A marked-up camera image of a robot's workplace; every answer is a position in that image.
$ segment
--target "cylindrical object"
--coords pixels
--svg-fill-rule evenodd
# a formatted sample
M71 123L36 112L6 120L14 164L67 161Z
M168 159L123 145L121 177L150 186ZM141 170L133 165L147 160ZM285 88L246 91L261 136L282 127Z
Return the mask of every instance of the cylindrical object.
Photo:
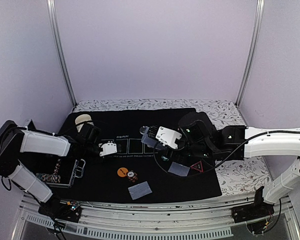
M138 175L134 171L129 171L126 176L132 183L135 183L138 180Z
M76 129L77 129L78 133L80 132L80 130L81 130L82 126L83 126L83 124L81 124L81 125L78 125L78 124L83 123L83 122L87 122L87 121L92 121L92 118L91 118L91 116L89 114L82 114L82 115L78 116L75 119L74 122L75 122L75 125L77 125Z

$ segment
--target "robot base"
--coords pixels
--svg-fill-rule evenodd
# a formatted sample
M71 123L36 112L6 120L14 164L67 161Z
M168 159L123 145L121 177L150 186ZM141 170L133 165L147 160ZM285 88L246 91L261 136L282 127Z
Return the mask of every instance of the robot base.
M266 217L275 213L274 206L263 202L264 187L255 191L254 203L236 206L231 209L231 216L235 223Z

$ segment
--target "white bracket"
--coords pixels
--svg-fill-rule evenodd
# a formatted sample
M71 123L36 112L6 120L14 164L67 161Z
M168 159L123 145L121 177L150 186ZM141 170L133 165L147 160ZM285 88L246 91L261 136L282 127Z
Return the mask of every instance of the white bracket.
M117 153L117 144L113 142L100 143L99 147L102 149L100 157Z
M178 145L176 144L176 140L181 139L182 134L175 130L166 128L166 127L159 127L158 132L156 133L155 138L159 140L163 146L168 145L172 149L178 149Z

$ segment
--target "metal pole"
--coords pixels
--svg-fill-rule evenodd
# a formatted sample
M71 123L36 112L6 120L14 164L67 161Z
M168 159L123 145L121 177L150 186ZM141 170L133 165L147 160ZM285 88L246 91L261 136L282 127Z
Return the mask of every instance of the metal pole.
M65 86L67 89L67 92L69 94L71 103L73 107L77 105L77 100L75 97L75 93L70 81L67 65L66 65L66 59L64 55L64 51L61 44L61 38L60 38L60 32L58 27L58 21L57 21L57 14L56 14L56 7L55 7L55 0L47 0L48 4L48 11L49 11L49 17L50 17L50 23L52 28L52 33L55 41L56 50L58 53L62 74L65 82Z
M250 76L251 72L251 67L254 59L254 55L256 52L256 46L258 42L258 37L259 37L259 32L261 28L261 22L262 22L262 16L264 12L264 5L265 5L265 0L258 0L257 5L256 5L256 12L255 12L255 18L254 18L254 26L253 26L253 33L252 33L252 39L251 39L251 44L250 44L250 49L249 49L249 55L246 61L239 93L237 95L235 104L237 105L238 108L240 108L240 105L242 103L245 90L247 87L248 79Z

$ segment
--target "white 3d printed part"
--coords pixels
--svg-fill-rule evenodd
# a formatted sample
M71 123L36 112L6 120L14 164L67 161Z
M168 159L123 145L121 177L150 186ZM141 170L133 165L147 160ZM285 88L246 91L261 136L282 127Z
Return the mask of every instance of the white 3d printed part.
M178 149L178 145L176 144L176 140L181 139L182 134L180 132L174 131L172 129L166 127L159 127L159 130L155 136L156 139L159 140L164 146L168 145L172 149Z

